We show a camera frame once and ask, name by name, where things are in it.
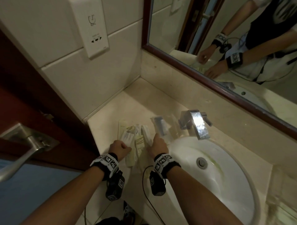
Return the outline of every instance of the brown wooden mirror frame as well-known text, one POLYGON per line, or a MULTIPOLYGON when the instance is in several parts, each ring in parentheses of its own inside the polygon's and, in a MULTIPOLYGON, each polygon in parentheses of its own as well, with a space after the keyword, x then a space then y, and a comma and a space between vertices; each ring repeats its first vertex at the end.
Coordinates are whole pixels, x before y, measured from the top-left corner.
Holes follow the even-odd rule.
POLYGON ((240 106, 241 108, 245 109, 249 113, 255 115, 256 117, 267 122, 271 126, 277 128, 278 130, 282 131, 283 133, 285 133, 288 136, 297 140, 297 128, 296 127, 288 124, 287 122, 272 115, 271 113, 267 112, 266 110, 262 109, 261 107, 240 97, 236 93, 223 87, 222 85, 218 84, 217 82, 205 77, 202 73, 192 69, 188 65, 180 62, 179 60, 175 59, 174 57, 170 56, 169 54, 167 54, 167 53, 161 51, 160 49, 158 49, 157 47, 151 45, 149 43, 149 35, 150 35, 150 25, 151 25, 151 15, 152 15, 152 10, 153 10, 153 4, 152 4, 153 2, 154 2, 154 0, 144 0, 143 28, 142 28, 143 30, 142 30, 142 43, 141 43, 141 46, 144 50, 155 55, 159 59, 170 64, 171 66, 175 67, 176 69, 180 70, 181 72, 187 74, 189 77, 195 79, 196 81, 198 81, 202 85, 206 86, 207 88, 215 91, 216 93, 220 94, 224 98, 230 100, 231 102, 233 102, 236 105, 240 106))

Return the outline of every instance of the faucet handle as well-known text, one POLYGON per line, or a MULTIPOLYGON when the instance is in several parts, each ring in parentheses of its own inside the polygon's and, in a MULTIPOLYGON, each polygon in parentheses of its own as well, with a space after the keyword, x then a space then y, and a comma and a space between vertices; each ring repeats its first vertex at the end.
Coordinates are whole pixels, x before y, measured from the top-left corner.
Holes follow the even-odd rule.
POLYGON ((200 112, 204 122, 206 122, 209 126, 212 126, 212 122, 207 118, 206 112, 200 112))

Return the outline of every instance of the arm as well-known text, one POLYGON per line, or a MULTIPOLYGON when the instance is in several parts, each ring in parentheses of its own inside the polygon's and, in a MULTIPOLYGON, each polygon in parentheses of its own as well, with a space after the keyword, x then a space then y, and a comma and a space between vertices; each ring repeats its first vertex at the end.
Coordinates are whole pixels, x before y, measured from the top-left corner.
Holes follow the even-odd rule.
MULTIPOLYGON (((238 28, 247 18, 249 18, 259 7, 253 0, 248 0, 229 20, 227 25, 222 30, 222 33, 227 36, 230 35, 236 28, 238 28)), ((210 45, 207 49, 200 52, 198 62, 201 64, 207 63, 209 58, 214 54, 216 45, 210 45)))
MULTIPOLYGON (((297 40, 297 32, 295 30, 289 30, 283 35, 269 40, 261 45, 256 46, 250 50, 247 50, 243 53, 243 64, 242 66, 249 65, 251 63, 257 62, 265 56, 268 56, 272 53, 284 50, 296 43, 297 40)), ((223 60, 218 62, 213 67, 209 68, 208 71, 205 72, 205 76, 215 79, 222 73, 228 71, 227 61, 223 60)))
MULTIPOLYGON (((159 154, 168 153, 165 141, 158 134, 148 153, 153 159, 159 154)), ((242 225, 214 194, 182 168, 175 166, 166 176, 190 225, 242 225)))
MULTIPOLYGON (((108 152, 121 161, 130 151, 122 141, 114 141, 108 152)), ((103 177, 101 169, 91 167, 46 200, 22 225, 74 225, 103 177)))

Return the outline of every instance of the hand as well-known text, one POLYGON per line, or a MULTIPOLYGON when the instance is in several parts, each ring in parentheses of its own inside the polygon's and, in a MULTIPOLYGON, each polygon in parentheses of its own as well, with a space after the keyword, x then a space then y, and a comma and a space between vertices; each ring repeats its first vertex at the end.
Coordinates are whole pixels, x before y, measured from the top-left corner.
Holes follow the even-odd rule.
POLYGON ((158 134, 156 134, 154 137, 153 145, 151 147, 148 147, 147 150, 148 154, 153 159, 155 159, 155 157, 161 153, 169 153, 167 144, 162 138, 159 137, 158 134))
POLYGON ((215 52, 216 49, 217 49, 217 46, 216 45, 211 45, 207 49, 205 49, 202 52, 200 52, 200 54, 198 56, 198 62, 200 64, 202 64, 202 65, 204 65, 205 63, 207 63, 207 61, 214 54, 214 52, 215 52))
POLYGON ((218 76, 220 76, 222 73, 225 73, 227 71, 228 71, 227 61, 223 60, 223 61, 218 62, 211 68, 209 68, 208 71, 206 71, 204 73, 204 76, 206 76, 210 79, 215 79, 218 76))
POLYGON ((108 153, 115 153, 118 157, 118 162, 120 162, 131 150, 132 148, 125 145, 124 142, 116 140, 110 145, 108 153))

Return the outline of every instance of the wall outlet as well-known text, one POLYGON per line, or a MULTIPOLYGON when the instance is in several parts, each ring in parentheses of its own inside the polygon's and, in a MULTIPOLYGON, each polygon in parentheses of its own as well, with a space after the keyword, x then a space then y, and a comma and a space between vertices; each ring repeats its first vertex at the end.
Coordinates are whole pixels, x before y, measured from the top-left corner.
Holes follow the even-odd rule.
POLYGON ((171 12, 175 12, 183 5, 184 0, 173 0, 172 6, 171 6, 171 12))
POLYGON ((69 0, 89 58, 109 48, 101 0, 69 0))

